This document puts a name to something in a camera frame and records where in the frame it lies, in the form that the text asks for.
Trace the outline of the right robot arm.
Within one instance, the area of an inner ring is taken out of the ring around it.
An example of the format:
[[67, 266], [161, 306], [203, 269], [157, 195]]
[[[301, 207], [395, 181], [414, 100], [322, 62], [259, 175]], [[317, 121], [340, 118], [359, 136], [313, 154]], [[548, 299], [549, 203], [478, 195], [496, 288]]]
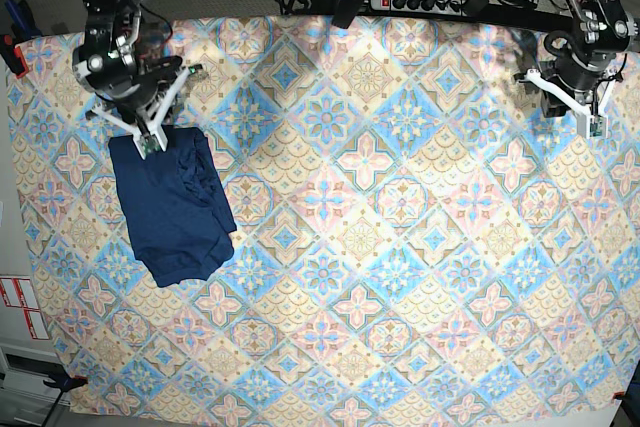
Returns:
[[160, 57], [173, 35], [157, 46], [145, 41], [142, 0], [82, 0], [87, 12], [83, 43], [72, 55], [76, 81], [95, 95], [98, 104], [85, 113], [100, 117], [132, 136], [139, 155], [165, 151], [163, 126], [169, 122], [176, 96], [200, 74], [200, 64], [185, 66], [180, 56]]

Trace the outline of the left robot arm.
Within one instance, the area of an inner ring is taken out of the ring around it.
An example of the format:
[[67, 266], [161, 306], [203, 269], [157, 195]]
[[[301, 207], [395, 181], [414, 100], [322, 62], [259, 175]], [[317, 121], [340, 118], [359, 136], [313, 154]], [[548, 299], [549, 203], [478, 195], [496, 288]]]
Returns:
[[577, 133], [585, 138], [605, 138], [609, 117], [605, 107], [614, 86], [624, 80], [625, 64], [611, 63], [620, 53], [639, 50], [639, 19], [628, 13], [621, 0], [565, 0], [573, 18], [572, 29], [553, 30], [544, 37], [552, 56], [514, 76], [514, 81], [542, 92], [546, 118], [571, 112]]

